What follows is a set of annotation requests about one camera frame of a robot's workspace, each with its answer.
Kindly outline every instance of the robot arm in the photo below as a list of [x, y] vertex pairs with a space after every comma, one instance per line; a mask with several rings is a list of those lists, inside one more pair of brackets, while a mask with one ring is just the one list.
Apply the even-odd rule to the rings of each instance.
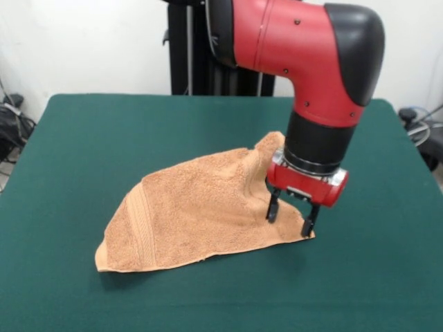
[[347, 182], [340, 168], [363, 108], [379, 78], [384, 31], [372, 10], [290, 0], [206, 0], [211, 49], [232, 67], [290, 79], [296, 99], [286, 141], [268, 171], [275, 190], [268, 220], [286, 190], [319, 207], [332, 206]]

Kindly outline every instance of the cable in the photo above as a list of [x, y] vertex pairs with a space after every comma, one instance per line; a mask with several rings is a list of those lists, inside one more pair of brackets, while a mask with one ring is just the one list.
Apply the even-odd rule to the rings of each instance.
[[3, 85], [3, 82], [1, 81], [1, 77], [0, 77], [0, 89], [1, 89], [1, 91], [3, 92], [3, 94], [5, 95], [5, 97], [7, 97], [7, 99], [8, 99], [9, 102], [11, 103], [11, 105], [12, 105], [13, 107], [15, 107], [14, 100], [11, 98], [10, 95], [8, 95], [8, 93], [6, 93], [5, 86]]
[[408, 106], [408, 107], [405, 107], [405, 108], [407, 108], [407, 109], [414, 109], [414, 110], [418, 110], [418, 111], [423, 111], [424, 113], [426, 113], [426, 115], [431, 114], [430, 111], [428, 111], [424, 107], [420, 107], [420, 106]]
[[426, 132], [423, 138], [421, 138], [420, 140], [415, 142], [416, 147], [419, 147], [420, 145], [422, 145], [423, 143], [425, 143], [429, 139], [429, 137], [431, 136], [431, 129], [443, 128], [443, 123], [436, 123], [436, 124], [433, 124], [432, 126], [429, 126], [429, 124], [421, 121], [420, 124], [422, 125], [420, 128], [415, 128], [413, 130], [408, 131], [408, 136], [410, 136], [410, 137], [417, 135], [418, 133], [421, 133], [423, 131]]
[[443, 109], [443, 104], [441, 104], [439, 107], [437, 107], [436, 109], [434, 109], [432, 112], [429, 112], [429, 114], [426, 114], [425, 116], [422, 116], [420, 119], [418, 119], [415, 122], [421, 122], [427, 118], [429, 118], [430, 116], [432, 116], [433, 114], [436, 114], [439, 110]]

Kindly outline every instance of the green tablecloth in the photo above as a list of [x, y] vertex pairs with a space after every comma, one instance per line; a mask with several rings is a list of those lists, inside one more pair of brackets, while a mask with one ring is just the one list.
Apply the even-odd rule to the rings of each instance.
[[313, 241], [96, 272], [106, 224], [144, 175], [252, 147], [290, 111], [287, 98], [52, 98], [0, 197], [0, 331], [443, 331], [442, 195], [381, 100]]

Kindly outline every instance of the table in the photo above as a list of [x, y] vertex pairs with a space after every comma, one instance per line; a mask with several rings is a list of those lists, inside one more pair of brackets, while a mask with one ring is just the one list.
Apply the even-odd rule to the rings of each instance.
[[383, 100], [316, 239], [96, 272], [103, 231], [144, 175], [253, 147], [290, 111], [289, 98], [51, 98], [0, 198], [0, 331], [443, 331], [442, 195]]

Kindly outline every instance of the black cable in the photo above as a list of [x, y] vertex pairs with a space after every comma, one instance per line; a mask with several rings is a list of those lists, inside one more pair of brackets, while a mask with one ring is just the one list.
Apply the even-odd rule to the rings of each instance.
[[427, 118], [429, 118], [430, 116], [433, 116], [434, 114], [436, 114], [438, 111], [440, 111], [441, 109], [443, 109], [443, 104], [441, 104], [439, 107], [437, 107], [436, 109], [434, 109], [433, 111], [429, 112], [428, 114], [422, 116], [420, 119], [414, 121], [414, 122], [420, 122], [423, 121]]

